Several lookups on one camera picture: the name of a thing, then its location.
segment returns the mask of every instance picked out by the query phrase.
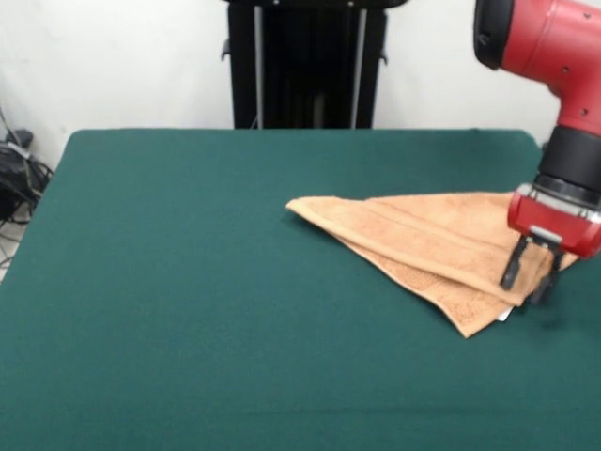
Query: green table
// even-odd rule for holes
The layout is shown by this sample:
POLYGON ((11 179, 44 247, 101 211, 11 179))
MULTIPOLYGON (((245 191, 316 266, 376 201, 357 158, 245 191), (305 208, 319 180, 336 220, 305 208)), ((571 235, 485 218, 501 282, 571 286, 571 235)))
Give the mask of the green table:
POLYGON ((510 191, 522 132, 78 132, 0 290, 0 449, 598 450, 601 264, 465 340, 285 211, 510 191))

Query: black stand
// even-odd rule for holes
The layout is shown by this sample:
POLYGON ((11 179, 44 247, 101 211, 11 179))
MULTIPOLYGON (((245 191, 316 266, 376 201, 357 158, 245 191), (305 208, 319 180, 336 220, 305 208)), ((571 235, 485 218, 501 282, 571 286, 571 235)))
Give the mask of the black stand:
POLYGON ((372 127, 385 8, 407 0, 227 0, 237 129, 372 127))

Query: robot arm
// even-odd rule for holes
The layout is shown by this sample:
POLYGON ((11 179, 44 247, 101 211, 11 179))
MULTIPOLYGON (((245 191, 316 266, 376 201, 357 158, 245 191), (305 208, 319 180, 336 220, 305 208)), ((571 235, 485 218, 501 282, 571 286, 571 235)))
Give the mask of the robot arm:
POLYGON ((570 0, 477 0, 473 32, 482 64, 543 83, 561 101, 537 174, 516 190, 507 217, 521 238, 504 289, 530 243, 554 256, 533 293, 538 303, 565 253, 590 258, 601 249, 601 9, 570 0))

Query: white wall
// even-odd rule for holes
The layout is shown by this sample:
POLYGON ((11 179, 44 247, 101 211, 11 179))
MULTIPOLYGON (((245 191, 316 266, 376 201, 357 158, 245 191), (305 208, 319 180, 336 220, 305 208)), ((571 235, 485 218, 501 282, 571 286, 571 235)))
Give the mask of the white wall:
MULTIPOLYGON (((546 139, 544 86, 473 56, 474 0, 410 0, 390 12, 378 128, 519 128, 546 139)), ((129 126, 229 128, 220 0, 0 0, 0 101, 51 165, 69 134, 129 126)))

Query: towel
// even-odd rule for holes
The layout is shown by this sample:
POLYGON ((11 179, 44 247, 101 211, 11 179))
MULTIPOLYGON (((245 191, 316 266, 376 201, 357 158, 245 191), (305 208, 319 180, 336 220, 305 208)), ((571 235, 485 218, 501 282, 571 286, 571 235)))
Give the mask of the towel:
MULTIPOLYGON (((511 193, 308 196, 286 207, 333 235, 397 284, 436 305, 466 338, 521 306, 550 269, 530 245, 514 287, 499 286, 519 235, 507 226, 511 193)), ((562 269, 577 260, 567 255, 562 269)))

